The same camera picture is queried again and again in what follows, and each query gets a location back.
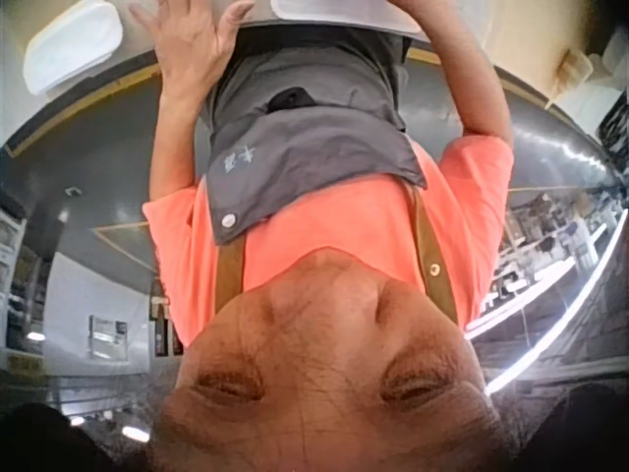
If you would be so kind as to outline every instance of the light fixture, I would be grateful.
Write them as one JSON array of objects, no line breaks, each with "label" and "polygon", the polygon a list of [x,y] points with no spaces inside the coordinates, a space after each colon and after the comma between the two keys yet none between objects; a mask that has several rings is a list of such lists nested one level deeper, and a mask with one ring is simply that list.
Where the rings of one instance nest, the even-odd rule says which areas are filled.
[{"label": "light fixture", "polygon": [[100,357],[101,359],[111,359],[109,354],[105,354],[104,352],[93,351],[94,356]]},{"label": "light fixture", "polygon": [[95,332],[93,338],[104,342],[114,342],[114,336],[105,334],[104,332]]},{"label": "light fixture", "polygon": [[485,303],[491,303],[491,302],[493,302],[493,300],[495,300],[499,296],[500,295],[498,295],[497,292],[489,292],[489,293],[487,293],[487,296],[485,297],[485,299],[483,301]]},{"label": "light fixture", "polygon": [[565,261],[558,261],[552,265],[549,265],[542,270],[538,270],[535,273],[535,282],[541,282],[547,277],[550,277],[554,274],[560,273],[563,271],[563,267],[565,266]]},{"label": "light fixture", "polygon": [[67,208],[63,208],[60,212],[59,212],[59,216],[57,216],[57,219],[59,221],[61,221],[62,223],[67,223],[68,222],[68,217],[70,216],[70,212],[68,211]]},{"label": "light fixture", "polygon": [[46,338],[46,336],[44,336],[40,332],[31,331],[29,334],[27,334],[27,338],[31,341],[41,342]]},{"label": "light fixture", "polygon": [[538,299],[538,297],[544,294],[545,291],[552,287],[552,285],[554,285],[561,277],[568,273],[575,264],[574,258],[568,258],[565,261],[558,263],[558,266],[555,266],[551,273],[549,273],[542,281],[529,288],[529,290],[521,293],[517,297],[513,298],[513,300],[508,301],[484,317],[469,323],[466,326],[467,332],[465,333],[465,338],[472,340],[523,310],[527,305],[533,303]]},{"label": "light fixture", "polygon": [[67,187],[66,189],[64,189],[63,192],[64,192],[64,194],[66,194],[67,197],[70,197],[71,199],[76,198],[76,197],[80,197],[83,194],[83,190],[81,190],[76,185],[73,185],[71,187]]},{"label": "light fixture", "polygon": [[73,419],[70,420],[70,425],[77,427],[82,425],[85,421],[86,419],[83,416],[75,416]]},{"label": "light fixture", "polygon": [[602,233],[605,232],[605,230],[607,229],[607,225],[605,223],[603,223],[599,229],[597,229],[594,234],[592,235],[592,242],[596,243],[599,239],[600,236],[602,236]]},{"label": "light fixture", "polygon": [[602,258],[600,258],[600,262],[597,265],[597,268],[594,269],[594,272],[590,276],[588,282],[584,285],[577,295],[577,298],[572,305],[566,310],[561,319],[540,339],[540,341],[527,352],[519,361],[513,364],[509,369],[504,371],[500,376],[491,381],[486,389],[485,393],[487,395],[492,395],[497,391],[502,390],[508,384],[517,379],[524,371],[526,371],[531,365],[539,359],[542,353],[550,347],[550,345],[561,335],[563,330],[568,327],[572,319],[579,313],[581,307],[586,302],[592,290],[597,285],[600,277],[604,273],[605,268],[607,267],[607,263],[609,263],[609,259],[611,259],[611,255],[614,253],[616,246],[618,244],[618,240],[620,239],[620,235],[625,226],[625,221],[627,219],[627,213],[629,210],[625,209],[622,212],[622,216],[620,217],[620,222],[616,227],[616,230],[609,241],[609,245],[605,250]]},{"label": "light fixture", "polygon": [[134,428],[133,426],[125,426],[122,429],[122,434],[130,440],[138,441],[140,443],[148,443],[148,440],[150,440],[149,433],[139,430],[138,428]]},{"label": "light fixture", "polygon": [[529,282],[525,278],[520,278],[515,282],[511,282],[506,286],[507,292],[513,293],[529,286]]}]

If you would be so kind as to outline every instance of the salmon t-shirt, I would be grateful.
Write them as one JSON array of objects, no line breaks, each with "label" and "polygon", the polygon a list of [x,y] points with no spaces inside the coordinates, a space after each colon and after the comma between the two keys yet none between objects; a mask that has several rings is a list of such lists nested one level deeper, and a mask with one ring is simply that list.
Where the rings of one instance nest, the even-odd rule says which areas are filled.
[{"label": "salmon t-shirt", "polygon": [[[513,151],[503,140],[455,140],[437,165],[416,143],[422,190],[454,292],[459,326],[479,315],[502,239]],[[205,180],[145,204],[170,315],[184,345],[214,316],[218,247]],[[252,290],[325,248],[425,291],[404,186],[390,175],[357,178],[299,198],[251,228],[244,288]]]}]

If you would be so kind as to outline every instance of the snap button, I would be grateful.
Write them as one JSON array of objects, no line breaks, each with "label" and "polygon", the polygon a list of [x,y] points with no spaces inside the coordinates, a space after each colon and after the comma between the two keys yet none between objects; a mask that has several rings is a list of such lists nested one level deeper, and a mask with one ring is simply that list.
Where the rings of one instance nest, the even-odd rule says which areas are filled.
[{"label": "snap button", "polygon": [[441,273],[441,267],[439,264],[433,264],[430,266],[430,275],[437,277]]},{"label": "snap button", "polygon": [[223,225],[223,228],[233,228],[236,224],[236,215],[234,213],[225,215],[225,217],[223,217],[223,220],[221,221],[221,224]]}]

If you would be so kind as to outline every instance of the brown strap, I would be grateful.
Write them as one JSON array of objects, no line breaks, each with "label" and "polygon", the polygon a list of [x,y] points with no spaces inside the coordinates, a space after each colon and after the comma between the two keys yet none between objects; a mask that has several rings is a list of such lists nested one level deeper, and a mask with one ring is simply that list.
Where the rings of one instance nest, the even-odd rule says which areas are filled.
[{"label": "brown strap", "polygon": [[441,254],[439,242],[432,229],[421,191],[413,187],[406,187],[411,198],[417,258],[424,278],[426,294],[445,316],[458,324],[450,276]]},{"label": "brown strap", "polygon": [[214,314],[244,291],[245,235],[218,249],[216,283],[214,288]]},{"label": "brown strap", "polygon": [[[445,260],[438,240],[430,224],[424,199],[419,190],[406,185],[411,200],[417,258],[426,285],[426,294],[450,320],[457,324],[456,304],[450,284]],[[225,305],[244,291],[246,236],[240,236],[218,251],[216,288],[214,291],[214,313],[218,314]]]}]

